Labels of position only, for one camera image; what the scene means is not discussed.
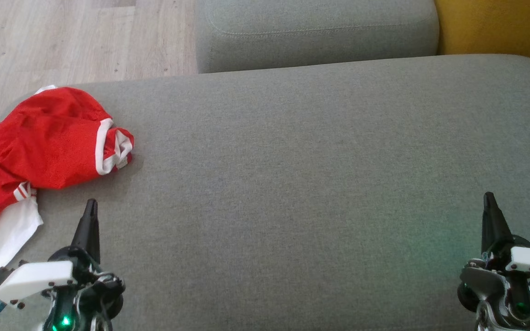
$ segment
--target robotic arm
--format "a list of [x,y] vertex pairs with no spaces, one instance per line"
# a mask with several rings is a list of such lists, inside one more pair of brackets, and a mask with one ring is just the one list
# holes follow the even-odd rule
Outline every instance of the robotic arm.
[[530,242],[513,235],[494,195],[484,195],[482,258],[467,262],[461,304],[477,313],[477,331],[530,331]]
[[89,199],[70,246],[48,262],[0,268],[0,312],[23,309],[23,298],[40,293],[51,300],[43,331],[112,331],[111,319],[124,302],[124,281],[99,266],[97,201]]

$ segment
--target green led light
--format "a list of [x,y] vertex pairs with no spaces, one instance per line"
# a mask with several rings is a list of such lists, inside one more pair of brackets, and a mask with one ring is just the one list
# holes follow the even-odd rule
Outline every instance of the green led light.
[[527,314],[529,312],[524,302],[517,303],[517,309],[521,314]]
[[52,326],[52,331],[66,331],[72,330],[73,320],[70,315],[63,316],[63,319]]

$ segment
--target gray fabric upholstery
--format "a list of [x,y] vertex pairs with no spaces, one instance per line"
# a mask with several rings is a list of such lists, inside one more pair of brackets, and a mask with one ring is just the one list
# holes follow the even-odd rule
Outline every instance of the gray fabric upholstery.
[[435,55],[433,0],[200,0],[200,73]]
[[[530,59],[459,55],[79,86],[136,136],[117,173],[38,197],[46,260],[99,201],[130,330],[473,328],[458,274],[482,195],[530,239]],[[44,299],[9,310],[27,330]]]

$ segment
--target gray sofa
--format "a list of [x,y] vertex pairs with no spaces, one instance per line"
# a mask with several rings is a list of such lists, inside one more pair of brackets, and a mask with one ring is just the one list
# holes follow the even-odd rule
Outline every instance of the gray sofa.
[[[127,283],[116,331],[468,331],[456,287],[480,254],[485,191],[530,239],[528,58],[77,87],[135,135],[135,160],[42,191],[45,224],[15,263],[70,243],[96,198],[102,265]],[[0,330],[48,312],[26,304]]]
[[198,0],[200,73],[435,55],[433,0]]

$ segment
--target wooden floor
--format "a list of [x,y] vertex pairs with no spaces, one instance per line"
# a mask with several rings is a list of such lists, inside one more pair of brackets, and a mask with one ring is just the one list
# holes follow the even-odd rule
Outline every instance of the wooden floor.
[[195,0],[0,0],[0,118],[42,86],[197,73]]

